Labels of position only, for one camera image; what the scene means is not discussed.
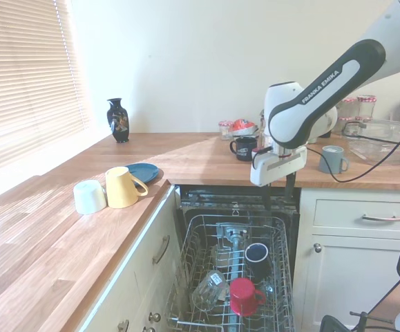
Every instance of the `jar lid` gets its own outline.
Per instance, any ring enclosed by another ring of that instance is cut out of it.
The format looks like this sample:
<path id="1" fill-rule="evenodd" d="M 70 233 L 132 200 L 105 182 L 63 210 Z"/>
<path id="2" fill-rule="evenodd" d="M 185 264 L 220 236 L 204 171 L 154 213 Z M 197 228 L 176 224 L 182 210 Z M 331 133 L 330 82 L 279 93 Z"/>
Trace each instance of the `jar lid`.
<path id="1" fill-rule="evenodd" d="M 360 120 L 360 121 L 370 121 L 373 120 L 373 117 L 371 116 L 355 116 L 355 120 Z"/>
<path id="2" fill-rule="evenodd" d="M 375 95 L 359 95 L 358 101 L 359 102 L 376 102 L 377 97 Z"/>
<path id="3" fill-rule="evenodd" d="M 356 98 L 353 97 L 346 97 L 341 100 L 342 102 L 356 102 Z"/>
<path id="4" fill-rule="evenodd" d="M 230 126 L 233 125 L 233 124 L 234 124 L 233 121 L 220 121 L 220 122 L 218 123 L 218 126 L 221 126 L 221 127 L 230 127 Z"/>

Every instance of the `cabinet handle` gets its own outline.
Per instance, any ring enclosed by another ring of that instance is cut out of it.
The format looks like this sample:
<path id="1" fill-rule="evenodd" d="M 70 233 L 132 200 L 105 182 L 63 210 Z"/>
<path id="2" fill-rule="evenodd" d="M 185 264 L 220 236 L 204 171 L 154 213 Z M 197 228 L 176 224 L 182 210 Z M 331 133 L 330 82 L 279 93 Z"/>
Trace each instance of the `cabinet handle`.
<path id="1" fill-rule="evenodd" d="M 149 313 L 149 321 L 158 323 L 161 320 L 161 315 L 159 313 Z"/>
<path id="2" fill-rule="evenodd" d="M 167 250 L 167 247 L 169 246 L 170 239 L 171 237 L 169 235 L 163 237 L 163 243 L 161 245 L 161 248 L 158 251 L 157 255 L 152 258 L 152 264 L 158 264 L 161 261 L 161 258 L 163 258 Z"/>
<path id="3" fill-rule="evenodd" d="M 117 325 L 118 332 L 127 332 L 129 328 L 129 321 L 125 320 Z"/>
<path id="4" fill-rule="evenodd" d="M 315 243 L 315 244 L 313 245 L 313 248 L 315 249 L 315 252 L 316 252 L 317 254 L 319 254 L 321 251 L 323 251 L 323 247 L 321 247 L 321 244 L 319 244 L 319 243 Z"/>
<path id="5" fill-rule="evenodd" d="M 393 216 L 392 218 L 378 218 L 377 216 L 368 216 L 364 214 L 362 218 L 363 220 L 382 221 L 384 223 L 393 223 L 395 221 L 400 221 L 400 218 L 398 218 L 397 216 Z"/>

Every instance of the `white cabinet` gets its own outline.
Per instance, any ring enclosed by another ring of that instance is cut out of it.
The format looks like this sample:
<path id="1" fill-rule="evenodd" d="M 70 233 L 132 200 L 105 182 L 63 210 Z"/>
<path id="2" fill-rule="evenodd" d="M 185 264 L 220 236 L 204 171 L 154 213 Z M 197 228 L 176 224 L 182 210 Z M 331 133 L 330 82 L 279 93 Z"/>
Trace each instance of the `white cabinet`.
<path id="1" fill-rule="evenodd" d="M 312 236 L 308 250 L 307 287 L 302 331 L 319 331 L 321 319 L 332 315 L 352 328 L 399 280 L 396 265 L 400 240 Z"/>
<path id="2" fill-rule="evenodd" d="M 349 312 L 369 311 L 399 280 L 400 221 L 381 218 L 400 219 L 400 191 L 302 189 L 300 215 L 296 329 L 317 332 L 324 315 L 354 326 Z"/>
<path id="3" fill-rule="evenodd" d="M 170 187 L 78 331 L 118 332 L 118 324 L 128 320 L 128 332 L 141 332 L 151 326 L 151 311 L 162 316 L 158 324 L 163 326 L 164 305 L 180 258 L 175 210 L 175 190 Z"/>

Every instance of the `window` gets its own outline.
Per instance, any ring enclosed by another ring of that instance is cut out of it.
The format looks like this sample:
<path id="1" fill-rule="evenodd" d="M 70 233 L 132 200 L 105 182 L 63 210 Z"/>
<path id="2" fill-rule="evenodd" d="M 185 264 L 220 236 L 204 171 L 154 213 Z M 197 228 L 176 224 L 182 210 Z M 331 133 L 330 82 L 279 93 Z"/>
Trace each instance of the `window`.
<path id="1" fill-rule="evenodd" d="M 66 0 L 0 0 L 0 169 L 93 126 L 69 18 Z"/>

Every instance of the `black mug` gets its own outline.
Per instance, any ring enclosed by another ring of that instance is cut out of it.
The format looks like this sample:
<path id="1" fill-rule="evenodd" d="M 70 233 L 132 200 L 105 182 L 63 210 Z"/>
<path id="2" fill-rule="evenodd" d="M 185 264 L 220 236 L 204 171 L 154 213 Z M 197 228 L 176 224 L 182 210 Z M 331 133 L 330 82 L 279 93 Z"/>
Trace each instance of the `black mug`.
<path id="1" fill-rule="evenodd" d="M 272 275 L 272 265 L 269 257 L 269 249 L 263 243 L 253 243 L 244 252 L 247 265 L 250 267 L 253 280 L 258 283 Z"/>
<path id="2" fill-rule="evenodd" d="M 253 137 L 239 137 L 230 142 L 230 151 L 236 154 L 236 158 L 241 161 L 252 160 L 252 150 L 256 148 L 256 138 Z"/>

